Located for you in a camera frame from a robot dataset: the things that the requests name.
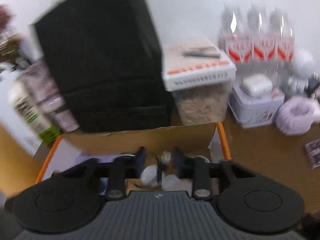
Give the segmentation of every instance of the wooden table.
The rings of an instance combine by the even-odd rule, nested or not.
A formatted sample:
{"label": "wooden table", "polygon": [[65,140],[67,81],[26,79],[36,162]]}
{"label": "wooden table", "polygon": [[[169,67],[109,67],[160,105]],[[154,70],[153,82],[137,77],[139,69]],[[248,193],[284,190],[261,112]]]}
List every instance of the wooden table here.
{"label": "wooden table", "polygon": [[223,126],[234,161],[298,191],[306,212],[320,211],[320,168],[311,168],[303,148],[320,138],[319,124],[304,135],[285,136],[274,125],[242,129],[228,113]]}

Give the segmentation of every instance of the cardboard box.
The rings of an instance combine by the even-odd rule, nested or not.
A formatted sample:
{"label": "cardboard box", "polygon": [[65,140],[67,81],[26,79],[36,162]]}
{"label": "cardboard box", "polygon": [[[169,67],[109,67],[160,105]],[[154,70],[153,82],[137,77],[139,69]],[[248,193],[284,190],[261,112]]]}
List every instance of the cardboard box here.
{"label": "cardboard box", "polygon": [[164,47],[162,79],[167,91],[215,84],[235,78],[236,65],[207,38]]}
{"label": "cardboard box", "polygon": [[74,165],[75,158],[84,151],[91,155],[135,153],[144,146],[148,153],[146,166],[156,164],[155,155],[170,151],[173,147],[179,147],[188,155],[203,155],[210,159],[208,149],[209,145],[213,149],[212,138],[216,126],[224,155],[229,158],[228,143],[221,123],[100,134],[63,134],[52,147],[37,182],[50,178],[54,171],[69,169]]}

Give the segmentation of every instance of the orange stripe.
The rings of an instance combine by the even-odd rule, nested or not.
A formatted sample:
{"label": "orange stripe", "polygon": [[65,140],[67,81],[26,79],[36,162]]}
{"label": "orange stripe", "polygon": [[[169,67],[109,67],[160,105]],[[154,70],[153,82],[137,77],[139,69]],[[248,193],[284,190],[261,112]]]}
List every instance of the orange stripe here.
{"label": "orange stripe", "polygon": [[228,140],[227,140],[227,136],[224,131],[222,123],[220,123],[220,122],[217,123],[217,129],[218,129],[218,134],[219,134],[219,138],[220,138],[220,142],[221,142],[221,146],[222,146],[223,156],[225,159],[231,160],[231,154],[230,154],[230,149],[229,149],[229,145],[228,145]]}
{"label": "orange stripe", "polygon": [[53,155],[54,155],[54,152],[55,152],[55,150],[57,149],[57,147],[58,147],[58,145],[59,145],[59,143],[60,143],[60,141],[61,141],[62,139],[63,139],[63,137],[62,137],[62,135],[60,135],[60,136],[56,139],[56,141],[54,142],[52,148],[51,148],[50,151],[49,151],[49,154],[48,154],[47,158],[45,159],[45,161],[44,161],[44,163],[43,163],[43,165],[42,165],[42,167],[41,167],[41,170],[40,170],[40,172],[39,172],[38,178],[37,178],[37,180],[36,180],[36,184],[38,184],[39,182],[42,181],[43,176],[44,176],[44,174],[45,174],[45,172],[46,172],[46,170],[47,170],[47,168],[48,168],[48,166],[49,166],[49,163],[50,163],[50,161],[51,161],[51,159],[52,159],[52,157],[53,157]]}

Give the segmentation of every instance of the clear plastic container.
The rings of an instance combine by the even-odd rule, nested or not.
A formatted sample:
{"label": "clear plastic container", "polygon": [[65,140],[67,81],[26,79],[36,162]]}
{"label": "clear plastic container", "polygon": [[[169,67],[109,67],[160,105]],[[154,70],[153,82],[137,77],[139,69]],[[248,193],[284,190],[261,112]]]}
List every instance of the clear plastic container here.
{"label": "clear plastic container", "polygon": [[222,122],[227,114],[231,81],[172,92],[184,125]]}

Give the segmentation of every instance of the white bottle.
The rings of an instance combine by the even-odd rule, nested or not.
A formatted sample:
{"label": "white bottle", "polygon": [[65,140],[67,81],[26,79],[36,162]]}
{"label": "white bottle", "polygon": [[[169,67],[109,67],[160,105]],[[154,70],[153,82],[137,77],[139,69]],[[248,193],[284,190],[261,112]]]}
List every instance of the white bottle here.
{"label": "white bottle", "polygon": [[246,24],[242,20],[240,7],[226,5],[221,16],[219,47],[234,62],[251,59],[251,43]]}
{"label": "white bottle", "polygon": [[10,104],[44,143],[49,144],[60,135],[59,129],[42,115],[32,102],[21,81],[15,81],[13,83],[8,91],[8,97]]}
{"label": "white bottle", "polygon": [[286,12],[276,8],[270,14],[270,31],[276,37],[275,59],[292,62],[295,37]]}
{"label": "white bottle", "polygon": [[252,58],[273,60],[275,57],[275,37],[270,33],[269,19],[264,6],[252,5],[247,15],[252,39]]}

